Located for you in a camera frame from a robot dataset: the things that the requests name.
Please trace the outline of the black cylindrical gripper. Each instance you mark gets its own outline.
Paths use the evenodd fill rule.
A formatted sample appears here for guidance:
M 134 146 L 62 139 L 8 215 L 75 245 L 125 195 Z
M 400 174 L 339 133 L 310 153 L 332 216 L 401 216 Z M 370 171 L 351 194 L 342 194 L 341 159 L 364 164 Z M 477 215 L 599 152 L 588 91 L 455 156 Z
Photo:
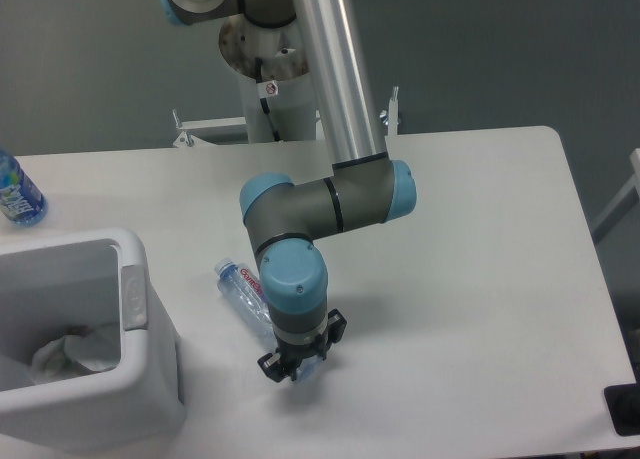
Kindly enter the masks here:
M 346 329 L 346 318 L 338 309 L 328 312 L 325 327 L 318 327 L 303 333 L 291 333 L 275 327 L 278 347 L 257 360 L 265 376 L 276 383 L 289 378 L 299 379 L 298 368 L 310 358 L 325 360 L 331 347 L 339 343 Z

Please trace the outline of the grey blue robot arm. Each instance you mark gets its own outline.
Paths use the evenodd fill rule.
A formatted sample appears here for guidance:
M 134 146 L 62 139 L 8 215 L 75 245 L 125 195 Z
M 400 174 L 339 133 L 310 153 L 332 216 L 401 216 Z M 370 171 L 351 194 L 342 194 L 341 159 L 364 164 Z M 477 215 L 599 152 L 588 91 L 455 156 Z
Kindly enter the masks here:
M 227 64 L 249 81 L 249 128 L 271 142 L 302 140 L 293 119 L 319 119 L 332 173 L 297 184 L 263 173 L 240 192 L 275 347 L 258 364 L 272 381 L 325 359 L 346 318 L 327 305 L 328 270 L 315 241 L 410 214 L 409 166 L 389 157 L 377 119 L 352 0 L 160 0 L 167 19 L 222 21 Z

